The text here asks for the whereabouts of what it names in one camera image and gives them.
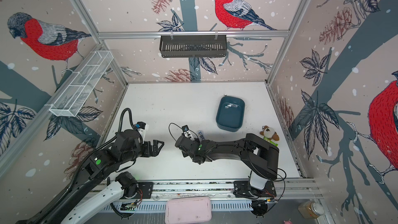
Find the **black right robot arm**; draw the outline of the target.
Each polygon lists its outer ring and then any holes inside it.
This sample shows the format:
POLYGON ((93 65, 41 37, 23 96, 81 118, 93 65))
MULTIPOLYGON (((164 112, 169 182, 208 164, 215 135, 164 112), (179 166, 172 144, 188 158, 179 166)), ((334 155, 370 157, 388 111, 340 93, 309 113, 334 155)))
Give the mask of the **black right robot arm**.
POLYGON ((175 147, 194 163, 202 164, 220 159, 240 160, 258 176, 272 181, 277 179, 279 148, 253 133, 229 142, 198 139, 193 141, 182 135, 176 141, 175 147))

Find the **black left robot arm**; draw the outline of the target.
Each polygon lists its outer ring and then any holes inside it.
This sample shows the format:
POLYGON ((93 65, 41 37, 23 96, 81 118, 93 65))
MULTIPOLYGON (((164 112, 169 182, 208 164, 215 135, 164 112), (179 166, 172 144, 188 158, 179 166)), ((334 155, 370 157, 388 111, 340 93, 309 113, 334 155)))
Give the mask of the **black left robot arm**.
POLYGON ((89 153, 78 165, 70 183, 47 204, 41 211, 29 219, 19 220, 20 224, 59 224, 77 206, 77 204, 102 181, 116 172, 117 189, 124 198, 138 197, 141 203, 145 192, 140 189, 138 181, 120 166, 138 158, 150 158, 159 155, 164 147, 163 141, 144 141, 144 122, 133 123, 132 111, 122 111, 118 130, 115 136, 89 153), (122 130, 123 116, 129 115, 130 129, 122 130))

